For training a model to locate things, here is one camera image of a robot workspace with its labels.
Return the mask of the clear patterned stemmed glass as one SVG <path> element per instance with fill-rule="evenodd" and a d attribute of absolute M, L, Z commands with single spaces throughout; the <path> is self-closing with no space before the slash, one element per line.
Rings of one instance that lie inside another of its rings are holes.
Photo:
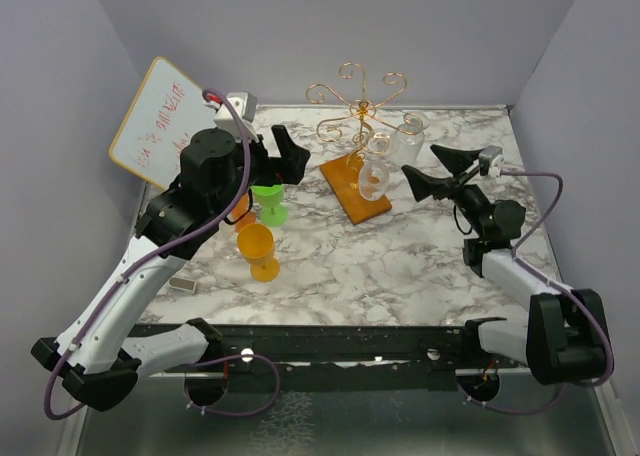
<path fill-rule="evenodd" d="M 425 142 L 425 130 L 429 124 L 426 119 L 416 113 L 404 116 L 403 123 L 394 133 L 396 151 L 391 161 L 397 166 L 413 166 Z"/>

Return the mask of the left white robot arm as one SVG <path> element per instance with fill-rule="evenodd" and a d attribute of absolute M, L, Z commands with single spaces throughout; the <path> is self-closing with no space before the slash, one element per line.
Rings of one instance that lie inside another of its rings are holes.
<path fill-rule="evenodd" d="M 178 366 L 214 368 L 222 336 L 201 318 L 152 336 L 130 332 L 158 291 L 215 235 L 253 185 L 297 185 L 311 157 L 285 126 L 271 128 L 279 149 L 262 140 L 239 142 L 219 128 L 197 132 L 180 154 L 180 172 L 139 217 L 112 275 L 90 305 L 60 335 L 38 339 L 32 356 L 80 406 L 107 411 L 139 380 Z"/>

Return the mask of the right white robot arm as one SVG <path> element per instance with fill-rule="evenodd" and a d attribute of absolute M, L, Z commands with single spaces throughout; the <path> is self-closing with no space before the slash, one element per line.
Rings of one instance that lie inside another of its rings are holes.
<path fill-rule="evenodd" d="M 506 291 L 527 311 L 523 321 L 486 319 L 468 324 L 471 335 L 459 343 L 461 359 L 481 367 L 494 355 L 527 366 L 543 385 L 597 386 L 614 370 L 614 356 L 600 295 L 546 276 L 517 251 L 527 239 L 525 207 L 514 200 L 491 201 L 476 176 L 511 175 L 498 146 L 459 150 L 440 145 L 432 153 L 447 169 L 436 178 L 405 165 L 402 171 L 416 201 L 447 199 L 454 214 L 470 225 L 463 259 L 477 276 Z"/>

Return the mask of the clear round wine glass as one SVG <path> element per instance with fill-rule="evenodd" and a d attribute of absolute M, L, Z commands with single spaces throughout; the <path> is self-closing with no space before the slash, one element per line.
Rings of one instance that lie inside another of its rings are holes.
<path fill-rule="evenodd" d="M 358 174 L 358 191 L 367 201 L 378 201 L 389 185 L 391 157 L 397 152 L 398 144 L 392 133 L 375 129 L 368 137 L 362 155 L 363 166 Z"/>

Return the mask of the yellow plastic goblet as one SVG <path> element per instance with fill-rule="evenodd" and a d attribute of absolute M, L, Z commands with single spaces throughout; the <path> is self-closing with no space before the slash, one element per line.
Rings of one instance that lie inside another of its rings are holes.
<path fill-rule="evenodd" d="M 238 233 L 237 245 L 241 256 L 250 266 L 254 280 L 270 282 L 278 276 L 280 265 L 275 258 L 275 241 L 267 226 L 252 223 L 243 227 Z"/>

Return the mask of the green plastic goblet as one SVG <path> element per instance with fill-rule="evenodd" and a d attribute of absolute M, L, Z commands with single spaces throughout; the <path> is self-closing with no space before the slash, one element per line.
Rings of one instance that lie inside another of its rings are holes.
<path fill-rule="evenodd" d="M 279 227 L 288 219 L 288 210 L 282 205 L 284 186 L 251 187 L 255 201 L 261 206 L 260 220 L 268 227 Z"/>

